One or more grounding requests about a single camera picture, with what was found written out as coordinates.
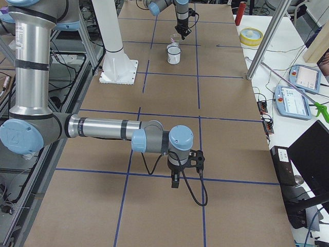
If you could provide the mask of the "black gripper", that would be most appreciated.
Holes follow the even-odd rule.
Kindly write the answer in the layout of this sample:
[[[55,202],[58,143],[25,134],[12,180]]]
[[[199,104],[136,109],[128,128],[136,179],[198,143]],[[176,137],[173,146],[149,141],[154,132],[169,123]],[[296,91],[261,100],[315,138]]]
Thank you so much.
[[[168,168],[171,170],[171,188],[178,188],[180,173],[184,170],[184,167],[168,162]]]
[[[191,33],[191,30],[188,27],[188,18],[184,20],[177,19],[177,25],[175,26],[175,29],[177,33],[181,35],[181,39],[184,40],[186,36]]]

